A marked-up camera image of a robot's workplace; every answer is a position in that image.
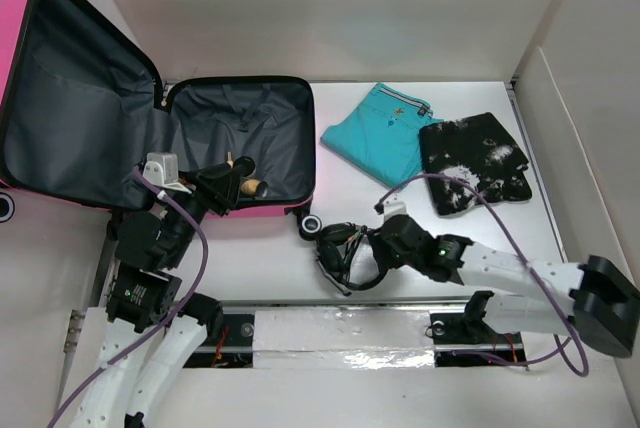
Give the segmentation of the wooden brush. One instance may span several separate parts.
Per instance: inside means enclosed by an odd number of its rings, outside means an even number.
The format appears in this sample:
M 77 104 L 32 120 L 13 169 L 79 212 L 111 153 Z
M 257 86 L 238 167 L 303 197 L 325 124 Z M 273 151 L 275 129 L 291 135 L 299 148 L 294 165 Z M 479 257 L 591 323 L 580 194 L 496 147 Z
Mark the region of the wooden brush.
M 226 163 L 231 168 L 238 168 L 240 173 L 240 192 L 251 198 L 265 198 L 269 192 L 269 185 L 255 177 L 256 163 L 251 157 L 240 156 L 234 158 L 231 151 L 227 152 Z

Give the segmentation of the black headphones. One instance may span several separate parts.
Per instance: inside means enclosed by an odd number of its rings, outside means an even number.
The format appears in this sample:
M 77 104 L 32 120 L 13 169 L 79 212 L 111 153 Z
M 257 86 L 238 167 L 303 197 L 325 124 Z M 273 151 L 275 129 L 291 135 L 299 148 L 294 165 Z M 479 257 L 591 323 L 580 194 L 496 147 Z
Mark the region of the black headphones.
M 344 222 L 322 228 L 315 237 L 316 261 L 321 272 L 344 297 L 377 287 L 388 273 L 387 269 L 377 268 L 377 274 L 371 280 L 351 281 L 351 267 L 360 246 L 372 234 L 366 225 Z

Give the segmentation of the turquoise shorts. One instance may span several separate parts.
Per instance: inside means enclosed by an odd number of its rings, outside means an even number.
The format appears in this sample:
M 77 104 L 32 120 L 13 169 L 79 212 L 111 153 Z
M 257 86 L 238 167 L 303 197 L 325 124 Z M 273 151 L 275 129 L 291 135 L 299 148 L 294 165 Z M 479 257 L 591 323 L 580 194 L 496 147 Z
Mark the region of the turquoise shorts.
M 437 124 L 431 105 L 376 84 L 321 142 L 377 181 L 394 187 L 421 171 L 419 132 Z

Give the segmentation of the black white tie-dye shirt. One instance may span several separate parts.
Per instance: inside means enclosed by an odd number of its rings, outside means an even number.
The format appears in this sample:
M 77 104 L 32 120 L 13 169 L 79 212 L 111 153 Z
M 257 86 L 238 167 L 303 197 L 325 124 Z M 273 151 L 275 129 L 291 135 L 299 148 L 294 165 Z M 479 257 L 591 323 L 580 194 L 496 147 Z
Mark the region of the black white tie-dye shirt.
M 468 184 L 430 179 L 432 201 L 440 216 L 456 215 L 478 203 L 526 202 L 532 198 L 525 171 L 529 160 L 511 134 L 490 112 L 431 124 L 419 131 L 423 171 Z

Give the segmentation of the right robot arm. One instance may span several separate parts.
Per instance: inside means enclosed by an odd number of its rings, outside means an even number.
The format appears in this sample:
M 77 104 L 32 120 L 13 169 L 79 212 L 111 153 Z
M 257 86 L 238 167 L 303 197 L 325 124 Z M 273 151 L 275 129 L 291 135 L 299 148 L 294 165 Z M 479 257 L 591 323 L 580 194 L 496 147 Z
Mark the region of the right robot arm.
M 639 291 L 613 262 L 523 262 L 457 235 L 432 236 L 406 214 L 374 231 L 370 245 L 384 270 L 409 266 L 438 283 L 476 287 L 462 329 L 474 341 L 509 332 L 578 335 L 602 354 L 632 356 Z

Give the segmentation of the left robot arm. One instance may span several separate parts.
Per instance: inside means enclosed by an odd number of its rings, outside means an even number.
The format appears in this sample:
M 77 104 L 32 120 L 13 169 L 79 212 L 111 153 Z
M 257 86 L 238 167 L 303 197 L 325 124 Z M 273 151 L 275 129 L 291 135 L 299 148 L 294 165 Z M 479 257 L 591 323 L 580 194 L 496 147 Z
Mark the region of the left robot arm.
M 209 246 L 201 223 L 225 216 L 243 194 L 255 194 L 255 163 L 229 157 L 221 164 L 183 172 L 177 156 L 151 152 L 134 167 L 137 182 L 164 203 L 163 214 L 137 212 L 118 228 L 117 275 L 106 304 L 106 329 L 95 371 L 74 391 L 82 400 L 74 427 L 152 427 L 154 417 L 188 358 L 224 335 L 219 301 L 197 293 L 171 270 L 194 238 Z

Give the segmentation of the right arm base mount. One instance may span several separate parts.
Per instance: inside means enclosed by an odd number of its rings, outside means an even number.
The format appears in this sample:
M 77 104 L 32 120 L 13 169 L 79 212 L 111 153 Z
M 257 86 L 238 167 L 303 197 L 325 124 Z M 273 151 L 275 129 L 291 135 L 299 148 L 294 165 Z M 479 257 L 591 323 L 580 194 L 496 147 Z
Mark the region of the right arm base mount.
M 498 334 L 485 324 L 468 323 L 462 313 L 430 314 L 425 336 L 433 342 L 437 368 L 501 366 L 527 360 L 522 337 Z

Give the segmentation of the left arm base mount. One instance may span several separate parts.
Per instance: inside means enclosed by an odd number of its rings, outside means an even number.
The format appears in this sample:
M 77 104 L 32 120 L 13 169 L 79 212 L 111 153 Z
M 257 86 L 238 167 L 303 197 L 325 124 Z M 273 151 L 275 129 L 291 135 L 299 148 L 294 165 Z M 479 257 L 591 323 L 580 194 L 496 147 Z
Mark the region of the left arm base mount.
M 186 368 L 234 369 L 253 366 L 255 316 L 232 313 L 224 316 L 221 334 L 215 341 L 205 341 L 185 363 Z

